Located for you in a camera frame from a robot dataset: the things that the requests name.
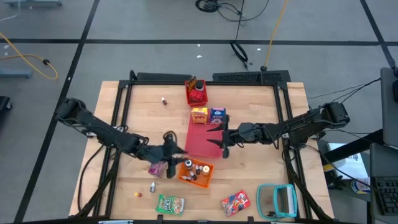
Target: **white cable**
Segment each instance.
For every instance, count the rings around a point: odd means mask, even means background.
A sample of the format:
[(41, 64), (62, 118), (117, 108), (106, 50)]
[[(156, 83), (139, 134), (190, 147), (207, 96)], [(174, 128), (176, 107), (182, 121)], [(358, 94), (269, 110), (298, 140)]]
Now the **white cable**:
[(17, 13), (16, 15), (13, 15), (13, 16), (10, 16), (10, 17), (4, 18), (4, 19), (0, 19), (0, 22), (6, 21), (6, 20), (8, 20), (8, 19), (15, 18), (15, 17), (17, 17), (20, 13), (21, 13), (21, 0), (18, 0), (18, 13)]

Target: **keyboard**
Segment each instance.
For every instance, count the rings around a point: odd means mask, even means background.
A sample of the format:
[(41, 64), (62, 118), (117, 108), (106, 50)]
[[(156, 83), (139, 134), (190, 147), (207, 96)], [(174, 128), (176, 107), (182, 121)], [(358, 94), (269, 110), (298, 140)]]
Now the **keyboard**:
[[(398, 215), (398, 177), (374, 177), (373, 186), (379, 192), (384, 193), (375, 192), (380, 212), (383, 215)], [(389, 198), (385, 194), (395, 197), (397, 200)]]

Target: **yellow cable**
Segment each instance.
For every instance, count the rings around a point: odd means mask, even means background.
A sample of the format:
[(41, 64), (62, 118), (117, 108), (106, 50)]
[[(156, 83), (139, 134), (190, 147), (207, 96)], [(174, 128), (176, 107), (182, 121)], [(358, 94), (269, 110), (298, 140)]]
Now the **yellow cable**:
[(266, 58), (266, 62), (264, 63), (264, 66), (267, 66), (269, 54), (270, 54), (270, 52), (271, 52), (272, 41), (274, 40), (274, 36), (275, 36), (276, 30), (278, 29), (278, 26), (279, 26), (279, 23), (280, 23), (280, 19), (282, 18), (282, 16), (283, 16), (284, 13), (285, 13), (285, 9), (286, 9), (286, 5), (287, 5), (287, 2), (288, 2), (288, 1), (289, 1), (289, 0), (285, 0), (284, 6), (283, 6), (283, 8), (282, 8), (282, 10), (281, 10), (281, 12), (280, 12), (280, 14), (279, 14), (278, 21), (276, 22), (274, 31), (272, 32), (271, 40), (269, 41), (269, 45), (268, 45), (267, 58)]
[(37, 59), (40, 59), (41, 61), (43, 61), (44, 58), (39, 57), (39, 56), (37, 56), (37, 55), (32, 55), (32, 54), (25, 54), (25, 55), (22, 55), (22, 54), (19, 52), (19, 50), (14, 46), (14, 44), (12, 44), (11, 41), (10, 41), (9, 39), (7, 39), (6, 36), (4, 36), (2, 33), (0, 33), (0, 36), (1, 36), (4, 40), (6, 40), (6, 42), (7, 42), (7, 43), (17, 52), (17, 54), (18, 54), (18, 55), (14, 55), (14, 56), (8, 56), (8, 57), (0, 58), (0, 60), (9, 59), (9, 58), (16, 58), (16, 57), (21, 57), (22, 59), (24, 59), (24, 61), (26, 62), (26, 64), (28, 64), (29, 66), (31, 66), (34, 70), (36, 70), (37, 72), (39, 72), (39, 73), (40, 73), (41, 75), (43, 75), (44, 77), (46, 77), (46, 78), (48, 78), (48, 79), (51, 79), (51, 80), (56, 80), (56, 79), (58, 79), (58, 72), (57, 72), (57, 70), (56, 70), (50, 63), (47, 63), (47, 65), (49, 65), (50, 68), (52, 68), (52, 70), (53, 70), (54, 73), (55, 73), (55, 77), (50, 77), (50, 76), (48, 76), (48, 75), (45, 75), (42, 71), (40, 71), (38, 68), (36, 68), (34, 65), (32, 65), (32, 64), (25, 58), (25, 56), (26, 56), (26, 57), (35, 57), (35, 58), (37, 58)]

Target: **green snack bag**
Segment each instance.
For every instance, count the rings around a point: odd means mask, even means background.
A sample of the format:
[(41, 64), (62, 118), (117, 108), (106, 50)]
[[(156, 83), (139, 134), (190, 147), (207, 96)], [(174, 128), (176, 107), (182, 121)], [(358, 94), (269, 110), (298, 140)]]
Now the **green snack bag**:
[(159, 195), (156, 212), (181, 216), (184, 211), (184, 202), (184, 198), (161, 194)]

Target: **black bottle cap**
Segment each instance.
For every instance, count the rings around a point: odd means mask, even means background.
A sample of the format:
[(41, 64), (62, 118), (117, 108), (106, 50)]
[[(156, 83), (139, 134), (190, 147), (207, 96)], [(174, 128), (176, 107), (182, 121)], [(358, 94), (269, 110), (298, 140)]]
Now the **black bottle cap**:
[(195, 88), (197, 90), (201, 90), (203, 88), (203, 81), (202, 80), (198, 80), (195, 84)]

